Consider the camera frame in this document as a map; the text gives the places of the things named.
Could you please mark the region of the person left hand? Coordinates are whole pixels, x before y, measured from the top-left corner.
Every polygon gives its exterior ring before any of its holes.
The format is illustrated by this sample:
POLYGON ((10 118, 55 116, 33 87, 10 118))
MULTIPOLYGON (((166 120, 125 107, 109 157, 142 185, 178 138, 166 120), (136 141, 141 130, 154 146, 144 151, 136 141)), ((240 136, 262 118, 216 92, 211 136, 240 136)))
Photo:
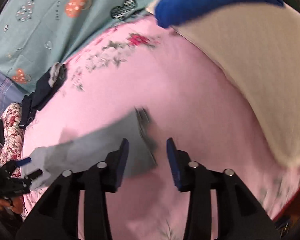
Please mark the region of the person left hand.
POLYGON ((16 214, 22 214, 24 210, 22 197, 15 197, 12 203, 5 199, 0 199, 0 212, 4 212, 6 209, 10 209, 16 214))

